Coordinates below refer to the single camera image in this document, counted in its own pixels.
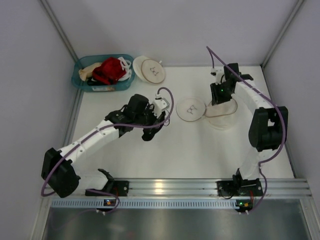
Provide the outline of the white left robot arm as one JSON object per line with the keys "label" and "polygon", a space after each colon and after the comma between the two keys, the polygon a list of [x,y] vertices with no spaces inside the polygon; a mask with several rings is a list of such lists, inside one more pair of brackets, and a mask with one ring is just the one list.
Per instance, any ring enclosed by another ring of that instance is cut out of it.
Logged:
{"label": "white left robot arm", "polygon": [[157,94],[152,103],[140,94],[133,95],[128,104],[110,112],[93,130],[62,147],[50,148],[44,155],[41,177],[59,197],[75,191],[101,191],[111,180],[104,169],[87,169],[91,155],[134,128],[142,128],[142,139],[151,141],[164,125],[170,103]]}

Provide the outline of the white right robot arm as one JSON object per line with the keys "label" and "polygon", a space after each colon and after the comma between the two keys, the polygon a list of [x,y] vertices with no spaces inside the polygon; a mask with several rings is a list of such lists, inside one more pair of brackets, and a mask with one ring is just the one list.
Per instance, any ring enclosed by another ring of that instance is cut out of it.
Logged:
{"label": "white right robot arm", "polygon": [[212,70],[216,81],[210,85],[211,105],[221,111],[233,97],[240,99],[252,114],[248,130],[251,149],[236,175],[251,181],[262,176],[261,166],[272,161],[282,151],[287,140],[289,111],[277,106],[263,94],[249,74],[242,74],[237,63],[229,63],[223,71]]}

